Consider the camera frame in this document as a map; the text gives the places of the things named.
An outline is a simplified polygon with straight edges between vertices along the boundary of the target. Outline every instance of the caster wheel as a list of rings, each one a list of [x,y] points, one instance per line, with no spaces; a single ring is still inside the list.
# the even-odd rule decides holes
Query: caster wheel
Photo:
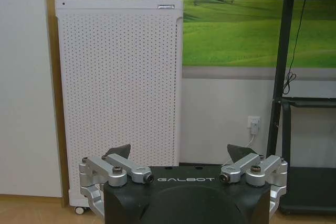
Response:
[[[84,207],[75,207],[75,213],[77,215],[82,215],[82,214],[84,214],[84,212],[85,212],[85,208]]]

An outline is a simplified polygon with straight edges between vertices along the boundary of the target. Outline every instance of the wooden floor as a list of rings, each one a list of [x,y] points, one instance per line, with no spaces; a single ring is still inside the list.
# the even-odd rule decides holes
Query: wooden floor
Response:
[[[73,208],[61,208],[59,202],[35,202],[32,200],[1,200],[1,224],[102,224],[92,212],[76,215]],[[283,216],[277,213],[271,224],[330,224],[336,223],[336,217]]]

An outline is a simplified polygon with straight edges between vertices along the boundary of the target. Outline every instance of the green grass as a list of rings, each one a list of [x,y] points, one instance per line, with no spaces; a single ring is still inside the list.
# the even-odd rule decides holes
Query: green grass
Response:
[[[184,0],[184,65],[275,65],[281,0],[194,1]],[[335,7],[335,1],[307,2],[294,67],[336,68]],[[296,1],[289,56],[301,8]]]

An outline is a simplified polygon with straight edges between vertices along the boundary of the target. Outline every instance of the screw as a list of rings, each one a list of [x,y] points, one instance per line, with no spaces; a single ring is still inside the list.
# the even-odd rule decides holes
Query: screw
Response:
[[[122,174],[122,167],[121,166],[114,166],[113,169],[112,169],[112,172],[114,174]]]
[[[251,166],[251,172],[260,173],[261,172],[261,167],[258,166],[258,165],[253,165],[253,166]]]
[[[228,175],[228,174],[220,174],[219,181],[221,181],[224,184],[229,184],[230,183],[230,175]]]
[[[145,184],[150,184],[154,181],[154,176],[150,174],[147,177],[144,177],[143,181],[145,182]]]

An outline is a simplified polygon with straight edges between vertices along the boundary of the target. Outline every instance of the black metal stand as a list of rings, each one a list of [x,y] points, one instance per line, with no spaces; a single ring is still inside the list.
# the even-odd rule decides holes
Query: black metal stand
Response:
[[[281,28],[279,37],[278,59],[275,73],[271,120],[269,124],[267,156],[275,155],[277,147],[278,128],[281,112],[281,98],[283,92],[283,82],[286,74],[286,63],[290,36],[290,26],[292,23],[294,0],[283,0]]]
[[[282,156],[288,162],[287,194],[281,198],[280,210],[284,213],[336,214],[336,169],[290,167],[291,106],[299,108],[336,108],[336,99],[284,98],[283,82],[290,36],[294,0],[283,0],[279,50],[274,83],[267,156],[275,155],[281,106]]]

